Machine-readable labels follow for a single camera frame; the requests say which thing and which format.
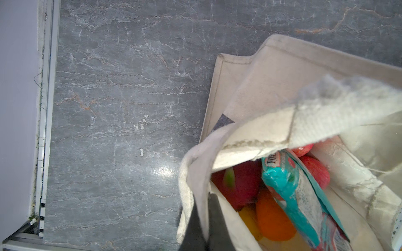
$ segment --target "beige fabric bag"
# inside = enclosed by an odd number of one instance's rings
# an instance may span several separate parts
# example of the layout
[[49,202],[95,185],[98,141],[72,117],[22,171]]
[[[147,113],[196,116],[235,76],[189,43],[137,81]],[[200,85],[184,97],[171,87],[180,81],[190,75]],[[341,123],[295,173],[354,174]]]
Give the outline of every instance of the beige fabric bag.
[[[397,250],[402,241],[402,231],[395,230],[402,207],[401,82],[401,68],[282,35],[270,36],[250,57],[219,54],[201,143],[180,167],[183,212],[177,241],[183,240],[194,198],[208,238],[207,195],[213,192],[236,249],[261,250],[209,181],[211,173],[320,142],[311,153],[328,166],[331,184],[325,193],[352,248]],[[292,250],[302,243],[296,236],[264,247]]]

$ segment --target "teal snack package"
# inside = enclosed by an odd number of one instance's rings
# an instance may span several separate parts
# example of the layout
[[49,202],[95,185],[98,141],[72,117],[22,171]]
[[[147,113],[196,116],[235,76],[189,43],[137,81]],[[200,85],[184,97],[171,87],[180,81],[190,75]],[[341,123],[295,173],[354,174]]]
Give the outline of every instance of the teal snack package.
[[262,164],[263,182],[279,195],[276,202],[313,250],[352,250],[325,193],[292,151],[280,150]]

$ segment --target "white wall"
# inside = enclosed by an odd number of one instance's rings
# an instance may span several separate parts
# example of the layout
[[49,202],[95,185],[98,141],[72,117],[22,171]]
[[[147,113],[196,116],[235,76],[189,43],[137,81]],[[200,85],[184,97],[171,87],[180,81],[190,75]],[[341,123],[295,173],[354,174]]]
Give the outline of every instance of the white wall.
[[0,241],[30,216],[39,73],[36,0],[0,0]]

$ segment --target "gray marble surface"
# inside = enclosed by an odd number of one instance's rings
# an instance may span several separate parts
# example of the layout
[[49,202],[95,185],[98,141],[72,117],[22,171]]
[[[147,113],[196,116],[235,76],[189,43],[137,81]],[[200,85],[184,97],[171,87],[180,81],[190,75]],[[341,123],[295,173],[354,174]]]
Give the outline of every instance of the gray marble surface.
[[402,65],[400,0],[62,0],[44,240],[177,250],[218,53],[281,33]]

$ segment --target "pink fruit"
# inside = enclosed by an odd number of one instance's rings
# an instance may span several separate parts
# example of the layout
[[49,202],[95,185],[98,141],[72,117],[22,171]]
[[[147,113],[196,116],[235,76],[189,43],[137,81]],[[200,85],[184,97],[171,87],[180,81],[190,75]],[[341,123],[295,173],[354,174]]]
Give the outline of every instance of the pink fruit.
[[234,166],[233,171],[226,169],[213,173],[211,180],[232,207],[240,211],[247,203],[256,201],[262,181],[261,168],[261,160],[246,161]]
[[292,149],[292,151],[296,154],[296,156],[301,157],[308,153],[311,148],[313,148],[314,144],[305,145],[303,147],[296,147]]
[[325,189],[331,181],[327,168],[321,162],[310,156],[301,156],[300,160],[310,171],[311,175],[313,175],[320,187]]

